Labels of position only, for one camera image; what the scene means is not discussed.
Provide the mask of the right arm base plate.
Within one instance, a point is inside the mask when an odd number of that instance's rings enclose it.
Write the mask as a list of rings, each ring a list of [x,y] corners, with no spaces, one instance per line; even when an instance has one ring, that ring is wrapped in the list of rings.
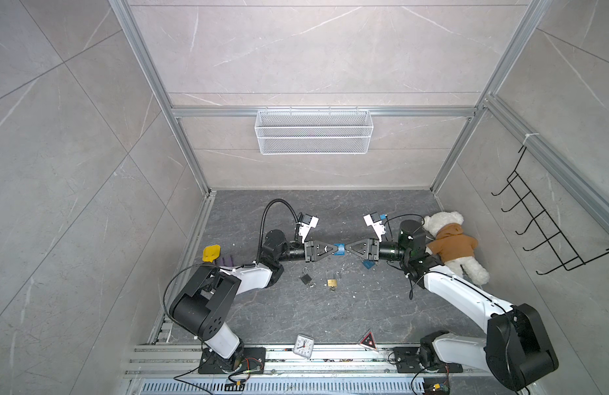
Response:
[[[423,361],[419,347],[393,347],[388,355],[388,362],[396,367],[399,374],[423,373],[454,373],[461,374],[463,368],[459,364],[445,364],[435,361]]]

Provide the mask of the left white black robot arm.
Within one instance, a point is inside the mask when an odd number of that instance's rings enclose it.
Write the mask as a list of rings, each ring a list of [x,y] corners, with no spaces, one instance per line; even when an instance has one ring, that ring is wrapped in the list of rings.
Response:
[[[166,312],[170,320],[198,337],[221,360],[238,360],[243,342],[226,323],[236,296],[275,285],[285,271],[284,261],[316,262],[338,250],[337,245],[318,240],[289,241],[282,231],[271,230],[254,263],[231,268],[214,263],[197,265]]]

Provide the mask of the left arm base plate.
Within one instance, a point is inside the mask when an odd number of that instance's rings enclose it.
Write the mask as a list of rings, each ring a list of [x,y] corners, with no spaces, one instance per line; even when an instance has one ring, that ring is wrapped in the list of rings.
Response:
[[[233,373],[246,375],[248,370],[253,373],[264,372],[265,347],[239,347],[229,358],[222,357],[209,348],[202,351],[202,361],[197,369],[199,375]]]

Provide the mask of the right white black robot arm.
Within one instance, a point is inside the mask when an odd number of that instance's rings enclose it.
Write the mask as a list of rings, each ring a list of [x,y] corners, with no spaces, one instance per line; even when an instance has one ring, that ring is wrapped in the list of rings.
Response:
[[[401,223],[395,241],[386,241],[386,224],[380,215],[364,217],[373,227],[373,239],[349,244],[346,251],[373,266],[380,260],[393,262],[411,287],[442,297],[474,321],[483,337],[461,337],[437,331],[422,337],[417,352],[424,371],[447,364],[467,365],[490,372],[503,387],[516,392],[556,371],[559,359],[540,314],[529,304],[514,305],[484,292],[457,276],[427,252],[422,225]]]

